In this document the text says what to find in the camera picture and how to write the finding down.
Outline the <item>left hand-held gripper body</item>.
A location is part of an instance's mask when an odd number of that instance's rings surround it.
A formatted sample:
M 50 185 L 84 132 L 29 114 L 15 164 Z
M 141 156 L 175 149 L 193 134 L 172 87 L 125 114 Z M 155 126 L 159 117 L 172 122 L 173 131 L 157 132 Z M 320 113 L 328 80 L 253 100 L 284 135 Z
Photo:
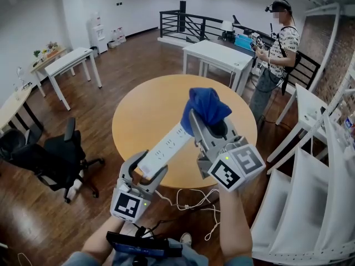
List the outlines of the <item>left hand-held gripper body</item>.
M 110 213 L 130 223 L 135 223 L 151 204 L 153 197 L 152 180 L 139 182 L 118 178 L 113 191 Z

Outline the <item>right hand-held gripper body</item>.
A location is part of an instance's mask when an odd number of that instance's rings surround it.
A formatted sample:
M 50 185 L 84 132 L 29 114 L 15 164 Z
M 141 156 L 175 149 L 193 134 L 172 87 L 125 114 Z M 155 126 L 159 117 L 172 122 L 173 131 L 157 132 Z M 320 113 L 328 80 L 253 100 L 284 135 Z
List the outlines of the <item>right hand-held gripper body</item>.
M 212 177 L 228 192 L 252 181 L 266 168 L 257 148 L 243 136 L 236 136 L 226 145 L 207 152 L 201 150 L 197 166 L 203 179 Z

